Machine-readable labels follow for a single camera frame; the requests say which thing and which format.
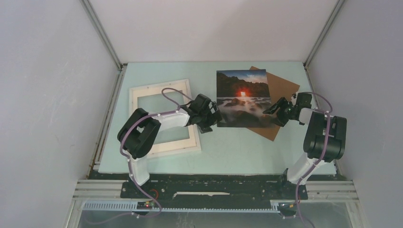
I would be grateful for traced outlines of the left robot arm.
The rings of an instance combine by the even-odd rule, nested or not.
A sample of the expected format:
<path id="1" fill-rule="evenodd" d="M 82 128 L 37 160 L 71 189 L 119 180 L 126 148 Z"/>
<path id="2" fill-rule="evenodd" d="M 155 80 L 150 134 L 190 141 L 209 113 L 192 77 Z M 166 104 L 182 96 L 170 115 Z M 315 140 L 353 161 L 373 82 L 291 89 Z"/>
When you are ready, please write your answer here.
<path id="1" fill-rule="evenodd" d="M 134 182 L 132 192 L 139 198 L 148 196 L 150 192 L 146 156 L 159 132 L 196 125 L 200 133 L 208 133 L 221 120 L 217 103 L 203 94 L 177 105 L 172 111 L 151 114 L 137 108 L 117 134 L 120 154 L 125 157 L 129 178 Z"/>

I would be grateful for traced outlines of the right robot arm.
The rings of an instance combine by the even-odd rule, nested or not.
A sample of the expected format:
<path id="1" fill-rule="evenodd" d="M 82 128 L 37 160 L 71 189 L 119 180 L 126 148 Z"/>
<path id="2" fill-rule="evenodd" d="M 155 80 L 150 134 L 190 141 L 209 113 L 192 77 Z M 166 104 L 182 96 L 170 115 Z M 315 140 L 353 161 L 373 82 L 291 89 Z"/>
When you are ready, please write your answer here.
<path id="1" fill-rule="evenodd" d="M 297 92 L 290 100 L 281 97 L 263 111 L 273 115 L 273 123 L 284 127 L 290 120 L 307 125 L 303 153 L 296 163 L 283 173 L 285 180 L 276 186 L 284 199 L 296 191 L 295 185 L 304 185 L 320 166 L 339 160 L 345 152 L 347 119 L 332 115 L 333 107 L 321 110 L 312 107 L 313 92 Z"/>

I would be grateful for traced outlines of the sunset landscape photo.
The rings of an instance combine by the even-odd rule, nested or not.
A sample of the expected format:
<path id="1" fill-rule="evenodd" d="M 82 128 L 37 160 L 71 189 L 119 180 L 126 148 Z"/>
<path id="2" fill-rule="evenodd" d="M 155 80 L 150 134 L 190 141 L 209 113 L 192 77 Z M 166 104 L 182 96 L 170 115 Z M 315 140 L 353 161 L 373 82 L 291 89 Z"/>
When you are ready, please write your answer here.
<path id="1" fill-rule="evenodd" d="M 274 127 L 272 117 L 263 113 L 271 106 L 264 69 L 216 71 L 216 96 L 222 117 L 218 127 Z"/>

